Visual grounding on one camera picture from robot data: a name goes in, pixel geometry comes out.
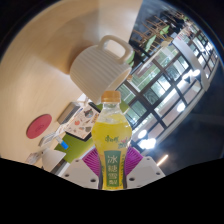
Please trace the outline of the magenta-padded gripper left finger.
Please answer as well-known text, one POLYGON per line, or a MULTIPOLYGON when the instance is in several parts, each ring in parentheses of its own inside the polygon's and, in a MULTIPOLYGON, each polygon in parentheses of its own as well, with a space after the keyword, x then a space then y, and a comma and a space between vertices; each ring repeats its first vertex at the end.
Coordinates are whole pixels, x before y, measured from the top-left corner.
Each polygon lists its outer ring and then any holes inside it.
POLYGON ((93 148, 81 159, 75 159, 62 177, 84 188, 98 189, 101 175, 100 160, 97 150, 93 148))

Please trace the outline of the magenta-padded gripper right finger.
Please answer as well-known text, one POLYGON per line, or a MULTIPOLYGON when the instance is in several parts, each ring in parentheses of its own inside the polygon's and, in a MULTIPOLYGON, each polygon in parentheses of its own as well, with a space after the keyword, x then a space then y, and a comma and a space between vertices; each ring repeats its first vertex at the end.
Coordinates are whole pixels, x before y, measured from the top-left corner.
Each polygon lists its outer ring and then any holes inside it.
POLYGON ((124 174, 127 189, 143 187, 165 176, 150 156, 142 156, 133 147, 127 151, 124 174))

